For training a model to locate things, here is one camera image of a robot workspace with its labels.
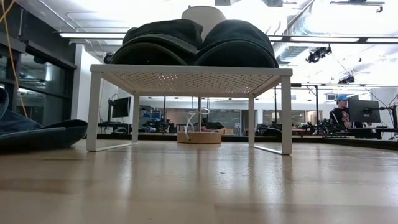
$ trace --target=shelf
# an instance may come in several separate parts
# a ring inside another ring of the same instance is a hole
[[[291,69],[92,65],[93,75],[141,96],[257,97],[291,77]]]

